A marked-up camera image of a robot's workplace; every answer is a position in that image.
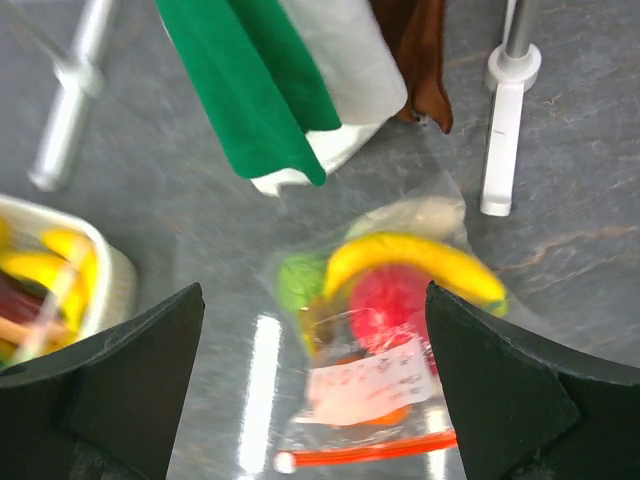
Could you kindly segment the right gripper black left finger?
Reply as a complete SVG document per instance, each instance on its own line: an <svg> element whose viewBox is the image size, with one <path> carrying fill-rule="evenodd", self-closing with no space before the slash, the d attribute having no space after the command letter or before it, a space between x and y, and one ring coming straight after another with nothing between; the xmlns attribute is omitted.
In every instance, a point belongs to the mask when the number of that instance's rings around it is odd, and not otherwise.
<svg viewBox="0 0 640 480"><path fill-rule="evenodd" d="M1 476L74 479L90 448L165 478L204 320L194 283L137 317L1 373Z"/></svg>

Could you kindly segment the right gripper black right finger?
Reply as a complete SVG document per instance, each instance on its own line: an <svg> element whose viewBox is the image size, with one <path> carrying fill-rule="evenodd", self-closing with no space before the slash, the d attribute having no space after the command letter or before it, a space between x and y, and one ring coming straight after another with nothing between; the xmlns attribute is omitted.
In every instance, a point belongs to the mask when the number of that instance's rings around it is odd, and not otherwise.
<svg viewBox="0 0 640 480"><path fill-rule="evenodd" d="M429 284L426 326L469 479L636 479L639 370Z"/></svg>

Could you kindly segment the clear zip top bag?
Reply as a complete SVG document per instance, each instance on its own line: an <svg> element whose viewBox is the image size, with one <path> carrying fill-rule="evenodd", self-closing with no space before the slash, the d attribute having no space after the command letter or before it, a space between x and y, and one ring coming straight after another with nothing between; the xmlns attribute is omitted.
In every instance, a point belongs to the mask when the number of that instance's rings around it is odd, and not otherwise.
<svg viewBox="0 0 640 480"><path fill-rule="evenodd" d="M465 216L453 180L437 173L272 258L266 283L310 362L278 472L413 455L442 464L456 446L427 328L428 287L496 316L509 310L507 288L471 251Z"/></svg>

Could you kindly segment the yellow toy banana bunch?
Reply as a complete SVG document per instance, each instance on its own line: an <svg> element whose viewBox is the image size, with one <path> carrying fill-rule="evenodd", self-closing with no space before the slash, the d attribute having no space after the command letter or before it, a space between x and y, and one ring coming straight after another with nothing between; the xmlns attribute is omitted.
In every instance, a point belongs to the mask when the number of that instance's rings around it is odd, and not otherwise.
<svg viewBox="0 0 640 480"><path fill-rule="evenodd" d="M508 313L504 284L478 258L448 244L403 232L376 232L350 240L329 257L324 297L351 277L386 265L415 267L457 296L496 317Z"/></svg>

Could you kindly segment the red toy apple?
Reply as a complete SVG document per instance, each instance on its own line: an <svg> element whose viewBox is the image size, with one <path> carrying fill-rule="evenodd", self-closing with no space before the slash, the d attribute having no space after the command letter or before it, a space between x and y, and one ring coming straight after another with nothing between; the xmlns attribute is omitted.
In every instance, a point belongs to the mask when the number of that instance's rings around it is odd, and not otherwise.
<svg viewBox="0 0 640 480"><path fill-rule="evenodd" d="M427 273L403 264L383 265L360 275L349 295L354 338L371 354L403 345L414 337L426 344L430 282Z"/></svg>

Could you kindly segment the green toy cabbage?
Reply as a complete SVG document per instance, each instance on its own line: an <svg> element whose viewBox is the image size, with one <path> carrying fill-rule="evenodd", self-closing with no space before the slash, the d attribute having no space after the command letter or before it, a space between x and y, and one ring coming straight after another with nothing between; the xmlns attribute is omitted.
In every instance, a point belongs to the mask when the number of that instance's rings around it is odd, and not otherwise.
<svg viewBox="0 0 640 480"><path fill-rule="evenodd" d="M324 287L327 261L311 253L293 253L278 270L277 292L282 307L297 312L307 307Z"/></svg>

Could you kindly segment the white plastic food basket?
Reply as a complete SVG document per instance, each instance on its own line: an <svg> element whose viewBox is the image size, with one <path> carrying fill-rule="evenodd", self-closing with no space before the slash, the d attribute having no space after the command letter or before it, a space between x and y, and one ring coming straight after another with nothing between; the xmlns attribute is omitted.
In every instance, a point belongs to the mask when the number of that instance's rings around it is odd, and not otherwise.
<svg viewBox="0 0 640 480"><path fill-rule="evenodd" d="M137 278L133 264L123 253L79 217L14 197L1 197L1 252L9 247L40 249L40 233L55 227L74 229L87 235L94 243L99 262L93 300L74 341L127 320L133 312Z"/></svg>

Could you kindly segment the brown toy food piece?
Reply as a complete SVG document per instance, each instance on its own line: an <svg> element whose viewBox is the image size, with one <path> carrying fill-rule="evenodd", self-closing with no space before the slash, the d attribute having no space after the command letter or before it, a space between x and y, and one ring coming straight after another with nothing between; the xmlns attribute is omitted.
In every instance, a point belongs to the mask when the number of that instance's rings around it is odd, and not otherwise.
<svg viewBox="0 0 640 480"><path fill-rule="evenodd" d="M47 294L26 287L12 277L1 274L1 339L12 345L22 343L31 333Z"/></svg>

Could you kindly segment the clothes rack left pole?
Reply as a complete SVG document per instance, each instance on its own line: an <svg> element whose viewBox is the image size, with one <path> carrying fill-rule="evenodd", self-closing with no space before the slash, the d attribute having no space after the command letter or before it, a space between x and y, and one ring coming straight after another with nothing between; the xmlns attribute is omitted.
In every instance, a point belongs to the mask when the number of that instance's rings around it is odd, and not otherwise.
<svg viewBox="0 0 640 480"><path fill-rule="evenodd" d="M73 42L65 50L13 2L1 3L1 11L20 25L52 61L59 82L29 172L30 180L41 191L56 191L67 182L86 130L91 103L105 85L103 63L118 7L117 1L87 1Z"/></svg>

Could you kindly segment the clothes rack pole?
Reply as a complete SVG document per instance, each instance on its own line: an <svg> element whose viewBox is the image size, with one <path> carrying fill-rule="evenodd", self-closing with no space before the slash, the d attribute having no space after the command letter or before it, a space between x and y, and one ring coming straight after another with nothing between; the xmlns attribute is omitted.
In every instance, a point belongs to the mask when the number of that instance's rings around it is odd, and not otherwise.
<svg viewBox="0 0 640 480"><path fill-rule="evenodd" d="M67 182L86 130L91 103L105 85L103 63L118 7L117 1L87 1L73 42L65 50L13 2L1 3L1 11L20 25L52 61L59 82L29 172L30 180L41 191L56 191Z"/></svg>
<svg viewBox="0 0 640 480"><path fill-rule="evenodd" d="M488 57L484 81L493 92L480 210L494 217L511 212L525 93L536 82L542 56L532 43L540 3L508 1L502 42Z"/></svg>

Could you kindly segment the clothes rack right pole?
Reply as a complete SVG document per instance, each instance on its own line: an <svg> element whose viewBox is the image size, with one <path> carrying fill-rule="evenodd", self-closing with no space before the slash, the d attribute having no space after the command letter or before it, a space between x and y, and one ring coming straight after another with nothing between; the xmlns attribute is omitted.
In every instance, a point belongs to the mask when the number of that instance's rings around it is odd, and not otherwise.
<svg viewBox="0 0 640 480"><path fill-rule="evenodd" d="M488 57L484 81L493 92L480 210L494 217L511 212L525 93L536 82L542 56L532 43L540 3L508 1L502 42Z"/></svg>

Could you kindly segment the green T-shirt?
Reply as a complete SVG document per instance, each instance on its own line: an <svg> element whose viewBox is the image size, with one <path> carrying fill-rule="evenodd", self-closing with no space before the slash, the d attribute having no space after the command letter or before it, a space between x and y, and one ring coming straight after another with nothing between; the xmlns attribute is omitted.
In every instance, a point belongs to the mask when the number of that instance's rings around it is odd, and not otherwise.
<svg viewBox="0 0 640 480"><path fill-rule="evenodd" d="M321 186L306 135L341 126L310 52L276 1L159 1L164 27L234 172L283 169Z"/></svg>

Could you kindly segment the white cloth garment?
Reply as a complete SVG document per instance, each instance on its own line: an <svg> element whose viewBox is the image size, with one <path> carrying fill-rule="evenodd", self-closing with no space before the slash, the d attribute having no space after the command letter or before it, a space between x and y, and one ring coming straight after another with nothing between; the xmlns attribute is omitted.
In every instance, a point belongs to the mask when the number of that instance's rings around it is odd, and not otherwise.
<svg viewBox="0 0 640 480"><path fill-rule="evenodd" d="M266 68L258 117L291 139L254 179L263 194L325 177L407 99L405 82L365 1L239 1Z"/></svg>

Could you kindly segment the brown cloth garment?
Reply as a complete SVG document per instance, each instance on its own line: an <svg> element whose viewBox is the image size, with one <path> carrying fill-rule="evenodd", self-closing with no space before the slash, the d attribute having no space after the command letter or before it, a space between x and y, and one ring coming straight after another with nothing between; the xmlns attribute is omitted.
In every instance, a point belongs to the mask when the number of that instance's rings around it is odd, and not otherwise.
<svg viewBox="0 0 640 480"><path fill-rule="evenodd" d="M454 116L443 83L445 0L372 0L370 6L407 89L395 117L434 121L451 132Z"/></svg>

